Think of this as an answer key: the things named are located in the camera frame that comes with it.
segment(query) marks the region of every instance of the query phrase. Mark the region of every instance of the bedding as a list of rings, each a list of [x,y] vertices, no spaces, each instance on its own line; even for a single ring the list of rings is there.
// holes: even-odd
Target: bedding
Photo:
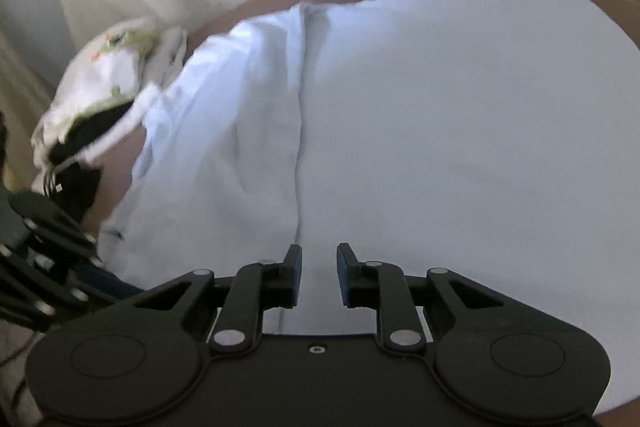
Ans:
[[[289,334],[374,331],[340,300],[340,242],[406,273],[446,266],[595,336],[612,409],[640,389],[639,70],[588,0],[302,3],[241,22],[146,116],[98,253],[150,287],[298,243],[298,305],[272,325]]]
[[[96,114],[132,104],[113,129],[74,160],[90,166],[129,134],[182,69],[186,39],[184,28],[162,28],[153,18],[121,22],[93,38],[69,63],[31,137],[33,163],[41,174],[60,163],[52,158],[56,146],[68,143],[71,131]],[[41,176],[32,188],[42,191]]]

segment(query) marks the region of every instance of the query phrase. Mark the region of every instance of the white bed sheet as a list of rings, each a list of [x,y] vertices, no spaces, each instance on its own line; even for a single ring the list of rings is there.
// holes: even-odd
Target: white bed sheet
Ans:
[[[241,23],[149,113],[100,254],[150,286],[296,241],[284,333],[374,330],[340,301],[342,241],[412,275],[449,267],[596,337],[603,412],[640,393],[638,71],[588,0],[369,0]]]

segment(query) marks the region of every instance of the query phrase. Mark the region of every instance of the screw hole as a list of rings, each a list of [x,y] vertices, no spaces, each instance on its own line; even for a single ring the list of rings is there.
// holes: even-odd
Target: screw hole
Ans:
[[[322,355],[323,353],[326,353],[326,346],[323,346],[322,344],[311,344],[309,346],[309,352],[313,355]]]

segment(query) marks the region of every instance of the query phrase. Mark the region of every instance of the black cable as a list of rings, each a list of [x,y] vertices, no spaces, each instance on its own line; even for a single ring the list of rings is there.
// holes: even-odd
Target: black cable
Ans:
[[[55,183],[56,183],[56,177],[55,177],[54,168],[50,167],[44,172],[44,176],[42,178],[42,188],[44,190],[44,195],[47,198],[50,198],[51,195],[55,193],[55,190],[56,190]]]
[[[29,349],[29,346],[31,346],[31,343],[36,338],[36,335],[37,335],[36,331],[32,331],[31,335],[29,336],[29,338],[24,344],[22,344],[18,349],[12,352],[12,354],[10,354],[8,357],[6,357],[4,360],[0,362],[0,369],[5,365],[7,365],[8,363],[13,362],[21,354],[23,354],[27,349]]]
[[[20,399],[24,395],[24,391],[27,389],[27,380],[22,377],[18,383],[18,387],[15,388],[14,395],[11,397],[11,410],[15,412],[18,405],[20,405]]]

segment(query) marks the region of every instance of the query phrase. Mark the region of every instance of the black cloth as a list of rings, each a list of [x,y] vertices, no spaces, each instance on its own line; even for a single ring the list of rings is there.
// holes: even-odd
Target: black cloth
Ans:
[[[132,104],[133,102],[123,103],[79,120],[69,131],[66,142],[57,143],[50,151],[50,163],[57,166],[75,156],[81,149],[110,130]],[[73,163],[56,174],[54,185],[59,185],[62,190],[56,190],[56,187],[48,187],[46,184],[45,191],[57,206],[79,223],[94,204],[100,174],[99,169],[86,169],[78,163]]]
[[[126,102],[76,122],[66,136],[65,143],[56,143],[53,146],[49,152],[49,162],[52,165],[60,165],[67,158],[78,154],[81,149],[110,130],[132,104],[133,102]]]

